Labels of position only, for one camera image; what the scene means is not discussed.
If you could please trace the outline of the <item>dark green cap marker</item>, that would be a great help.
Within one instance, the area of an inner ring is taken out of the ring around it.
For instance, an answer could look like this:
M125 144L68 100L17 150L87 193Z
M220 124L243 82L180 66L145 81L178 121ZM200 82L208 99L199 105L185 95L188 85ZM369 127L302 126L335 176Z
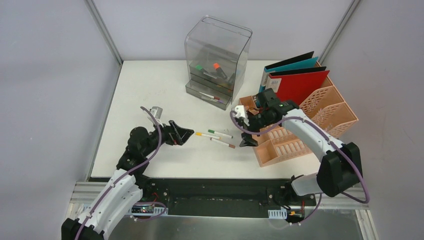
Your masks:
M219 131L215 131L215 130L212 130L212 129L209 129L208 132L209 133L212 133L212 134L215 134L215 135L218 135L218 136L221 136L221 137L229 138L229 139L233 139L234 138L230 134L219 132Z

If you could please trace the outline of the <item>teal notebook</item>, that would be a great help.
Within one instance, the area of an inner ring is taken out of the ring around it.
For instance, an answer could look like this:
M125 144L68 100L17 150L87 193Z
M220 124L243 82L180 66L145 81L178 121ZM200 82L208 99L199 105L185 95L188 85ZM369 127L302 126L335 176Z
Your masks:
M270 73L314 67L319 57L313 57L313 55L314 51L311 51L273 64L266 65L263 69L258 92L260 93L266 89L268 74Z

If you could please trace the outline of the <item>clear drawer organizer box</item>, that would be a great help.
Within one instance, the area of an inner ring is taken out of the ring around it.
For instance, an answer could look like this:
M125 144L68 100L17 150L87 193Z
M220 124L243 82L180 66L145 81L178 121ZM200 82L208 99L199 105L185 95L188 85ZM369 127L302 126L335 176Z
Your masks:
M245 78L253 31L223 19L206 15L190 30L184 41L189 81L186 92L204 102L226 110L235 100ZM218 63L227 75L220 78L213 64ZM197 69L201 65L213 79ZM219 97L215 100L199 94Z

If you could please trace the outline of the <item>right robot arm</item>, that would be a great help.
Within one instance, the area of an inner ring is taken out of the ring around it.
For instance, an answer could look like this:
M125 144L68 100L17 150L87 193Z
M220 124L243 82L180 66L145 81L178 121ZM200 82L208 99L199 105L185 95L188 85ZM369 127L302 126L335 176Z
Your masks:
M359 147L353 142L343 143L314 123L292 100L281 101L268 88L256 96L259 112L252 114L243 105L230 112L230 119L242 131L241 147L256 147L253 136L264 135L276 127L283 127L298 137L320 162L318 172L291 180L284 190L284 200L296 205L305 195L323 193L335 197L355 184L366 188L362 173Z

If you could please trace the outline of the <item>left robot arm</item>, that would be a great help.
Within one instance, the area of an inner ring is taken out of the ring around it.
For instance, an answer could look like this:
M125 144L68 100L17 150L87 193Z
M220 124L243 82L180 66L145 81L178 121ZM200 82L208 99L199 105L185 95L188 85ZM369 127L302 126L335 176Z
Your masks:
M153 189L144 175L149 161L163 144L182 146L194 134L194 130L180 127L173 120L168 124L154 121L153 126L152 132L142 126L131 130L112 177L84 212L63 222L61 239L107 240L136 202L152 198Z

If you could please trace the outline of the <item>orange tip black highlighter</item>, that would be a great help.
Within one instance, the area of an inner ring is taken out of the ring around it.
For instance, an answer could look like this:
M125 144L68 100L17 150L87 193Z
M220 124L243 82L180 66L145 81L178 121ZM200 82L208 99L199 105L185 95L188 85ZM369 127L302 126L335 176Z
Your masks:
M216 71L217 75L218 75L220 78L222 78L223 80L227 80L227 79L228 79L228 76L225 74L224 70L221 68L221 66L220 66L217 62L215 62L215 63L213 64L213 67L214 67L214 69L215 69L215 71Z

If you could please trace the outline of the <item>blue cap brown marker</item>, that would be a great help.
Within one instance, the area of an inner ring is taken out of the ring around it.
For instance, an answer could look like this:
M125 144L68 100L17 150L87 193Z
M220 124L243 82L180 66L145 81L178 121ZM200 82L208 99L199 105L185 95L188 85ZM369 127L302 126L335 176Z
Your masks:
M235 149L235 148L236 148L236 146L235 146L235 145L230 144L230 143L226 143L226 142L221 141L221 140L216 139L216 138L210 138L210 140L211 140L212 142L214 142L214 143L218 143L218 144L221 144L221 145L223 145L223 146L226 146L226 147L229 147L229 148L232 148L232 149Z

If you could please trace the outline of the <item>yellow cap marker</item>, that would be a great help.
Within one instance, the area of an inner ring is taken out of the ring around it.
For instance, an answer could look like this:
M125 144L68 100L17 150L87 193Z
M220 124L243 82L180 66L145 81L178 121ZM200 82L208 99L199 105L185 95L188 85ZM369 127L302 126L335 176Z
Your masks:
M219 137L219 136L211 135L211 134L206 134L206 133L201 133L201 132L196 132L195 135L196 136L200 136L200 137L206 137L206 138L216 139L216 140L220 140L221 139L221 137Z

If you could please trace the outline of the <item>red notebook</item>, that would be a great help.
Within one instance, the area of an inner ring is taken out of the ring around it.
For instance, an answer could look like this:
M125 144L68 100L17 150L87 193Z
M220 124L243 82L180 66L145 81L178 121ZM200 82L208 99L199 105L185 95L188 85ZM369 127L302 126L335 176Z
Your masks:
M265 89L271 88L281 101L300 105L321 87L329 72L325 66L271 72L265 78Z

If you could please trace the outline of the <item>brown cap acrylic marker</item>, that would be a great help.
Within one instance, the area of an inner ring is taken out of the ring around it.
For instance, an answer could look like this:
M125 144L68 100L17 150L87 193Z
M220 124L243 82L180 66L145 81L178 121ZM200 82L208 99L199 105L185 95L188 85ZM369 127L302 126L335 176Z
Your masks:
M204 92L198 92L198 93L201 94L201 95L203 95L203 96L206 96L208 98L214 99L214 100L220 100L219 97L214 96L214 95L210 95L210 94L207 94L207 93L204 93Z

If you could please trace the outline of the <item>green tip black highlighter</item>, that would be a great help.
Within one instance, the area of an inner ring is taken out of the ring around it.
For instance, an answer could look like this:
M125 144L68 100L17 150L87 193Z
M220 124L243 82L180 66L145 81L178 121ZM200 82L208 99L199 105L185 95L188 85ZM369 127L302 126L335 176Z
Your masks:
M213 78L213 79L217 79L217 77L215 76L215 75L213 75L213 74L211 74L210 72L208 72L207 70L205 70L201 65L196 65L195 66L195 69L196 70L198 70L198 71L200 71L202 74L204 74L204 75L206 75L206 76L208 76L208 77L210 77L210 78Z

